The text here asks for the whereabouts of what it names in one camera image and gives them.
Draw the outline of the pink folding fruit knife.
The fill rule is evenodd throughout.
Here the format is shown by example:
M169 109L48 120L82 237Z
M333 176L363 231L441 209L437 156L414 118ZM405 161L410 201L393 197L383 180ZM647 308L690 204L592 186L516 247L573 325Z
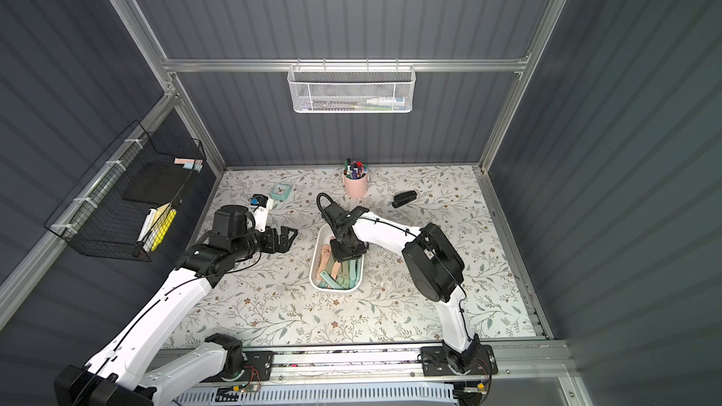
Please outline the pink folding fruit knife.
M322 281L322 272L326 270L326 267L332 259L332 251L329 244L324 244L322 247L321 255L319 257L318 267L316 269L316 279Z

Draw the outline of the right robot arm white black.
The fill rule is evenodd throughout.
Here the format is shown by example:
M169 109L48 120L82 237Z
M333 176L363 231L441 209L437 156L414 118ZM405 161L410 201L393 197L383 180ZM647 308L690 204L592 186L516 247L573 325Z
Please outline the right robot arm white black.
M466 315L466 265L438 225L402 225L362 206L348 211L326 193L317 195L316 205L333 233L330 249L338 261L362 259L372 245L402 257L416 289L435 305L443 355L453 373L466 375L483 368L489 376L498 374Z

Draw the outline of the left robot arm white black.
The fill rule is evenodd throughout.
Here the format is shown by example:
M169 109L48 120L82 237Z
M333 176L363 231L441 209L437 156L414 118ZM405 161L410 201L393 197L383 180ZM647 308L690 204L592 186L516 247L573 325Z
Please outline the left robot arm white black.
M188 249L146 306L82 367L67 366L56 377L60 405L167 405L206 379L254 380L242 342L214 333L190 353L152 370L150 363L182 319L238 263L262 253L291 249L298 231L266 225L267 210L227 205L212 229Z

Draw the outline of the teal folding knife in box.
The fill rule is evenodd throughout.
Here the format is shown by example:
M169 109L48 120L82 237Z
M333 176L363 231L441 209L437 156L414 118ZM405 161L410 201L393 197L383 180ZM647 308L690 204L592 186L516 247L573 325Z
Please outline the teal folding knife in box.
M362 268L362 259L355 259L354 261L349 262L348 267L348 280L349 289L354 289L361 278L361 268Z

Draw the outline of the white storage box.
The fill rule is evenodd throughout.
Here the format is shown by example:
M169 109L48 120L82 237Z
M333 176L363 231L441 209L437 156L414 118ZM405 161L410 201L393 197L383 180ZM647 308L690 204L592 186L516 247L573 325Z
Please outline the white storage box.
M348 284L348 267L350 261L338 262L332 256L329 261L326 270L322 272L322 281L316 279L316 269L319 263L319 257L321 255L322 247L324 244L329 244L331 239L334 239L334 234L331 231L329 225L324 225L319 230L317 235L314 255L311 260L310 269L308 273L308 281L317 289L317 291L326 293L338 293L338 294L351 294L360 288L360 284L363 280L364 271L364 257L362 259L361 278L358 285L354 289L349 289Z

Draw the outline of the teal alarm clock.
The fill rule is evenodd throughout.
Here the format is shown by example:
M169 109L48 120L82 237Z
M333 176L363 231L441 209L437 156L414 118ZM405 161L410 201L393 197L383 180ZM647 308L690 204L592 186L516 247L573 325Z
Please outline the teal alarm clock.
M272 187L269 197L277 202L286 202L292 192L293 186L291 184L277 183Z

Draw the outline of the floral table mat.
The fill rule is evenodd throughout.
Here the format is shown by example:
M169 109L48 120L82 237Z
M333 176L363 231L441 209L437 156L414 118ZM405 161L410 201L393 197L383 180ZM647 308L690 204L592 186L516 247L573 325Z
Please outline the floral table mat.
M317 195L325 192L346 209L355 206L338 169L229 171L211 206L246 204L277 183L291 184L293 192L274 206L269 221L298 230L291 250L249 261L241 272L224 278L176 327L165 347L193 348L215 332L231 332L248 347L441 338L434 304L417 291L402 257L378 246L365 257L357 291L321 292L308 281L323 226ZM394 209L394 195L410 190L417 191L417 200ZM466 311L479 336L536 336L472 167L374 167L361 205L397 223L434 223L443 229L466 265Z

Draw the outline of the pink pen holder cup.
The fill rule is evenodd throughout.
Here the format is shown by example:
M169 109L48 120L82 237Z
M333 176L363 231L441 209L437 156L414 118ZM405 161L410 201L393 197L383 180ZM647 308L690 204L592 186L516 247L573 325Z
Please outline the pink pen holder cup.
M364 172L360 177L343 177L345 195L351 199L361 199L368 192L369 175Z

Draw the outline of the black stapler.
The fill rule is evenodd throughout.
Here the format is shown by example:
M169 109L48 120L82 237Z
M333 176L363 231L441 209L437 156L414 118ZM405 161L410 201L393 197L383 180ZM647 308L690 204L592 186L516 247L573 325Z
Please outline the black stapler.
M394 195L394 197L393 197L392 207L394 209L398 209L398 208L400 208L404 205L407 205L415 200L417 200L417 191L415 191L415 190L398 193L397 195Z

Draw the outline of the pens in pink cup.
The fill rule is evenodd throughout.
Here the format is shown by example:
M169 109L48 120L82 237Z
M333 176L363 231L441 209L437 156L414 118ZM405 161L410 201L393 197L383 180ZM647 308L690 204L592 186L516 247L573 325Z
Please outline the pens in pink cup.
M367 167L359 161L347 158L344 165L343 175L349 180L361 180L367 176Z

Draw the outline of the yellow notepad in basket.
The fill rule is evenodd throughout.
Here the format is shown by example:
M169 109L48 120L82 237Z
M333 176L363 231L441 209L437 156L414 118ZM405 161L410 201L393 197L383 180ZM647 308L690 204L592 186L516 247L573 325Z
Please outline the yellow notepad in basket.
M176 214L176 209L170 203L148 211L137 239L143 252L152 253L157 249L165 239Z

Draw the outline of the black notebook in basket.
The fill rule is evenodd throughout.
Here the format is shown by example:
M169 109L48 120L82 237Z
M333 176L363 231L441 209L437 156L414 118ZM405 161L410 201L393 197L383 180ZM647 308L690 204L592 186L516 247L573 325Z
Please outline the black notebook in basket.
M171 203L194 176L192 170L181 165L149 163L133 177L121 198L134 203L162 206Z

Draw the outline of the white tube in basket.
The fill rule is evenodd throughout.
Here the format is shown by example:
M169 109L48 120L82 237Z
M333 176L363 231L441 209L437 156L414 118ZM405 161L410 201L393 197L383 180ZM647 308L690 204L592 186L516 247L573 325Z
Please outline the white tube in basket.
M376 97L368 98L366 107L373 110L403 112L407 109L406 97Z

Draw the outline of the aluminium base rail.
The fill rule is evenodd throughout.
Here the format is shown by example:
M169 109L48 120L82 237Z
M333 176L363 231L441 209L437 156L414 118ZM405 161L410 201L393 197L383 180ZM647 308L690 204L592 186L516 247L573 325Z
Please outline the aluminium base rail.
M109 348L90 361L91 370L135 388L190 388L210 378L234 382L253 376L263 383L391 383L421 380L466 382L491 378L573 377L578 368L561 341L512 340L479 350L467 368L449 367L440 345L423 343L301 346L241 349L207 342L186 351L143 351L137 345Z

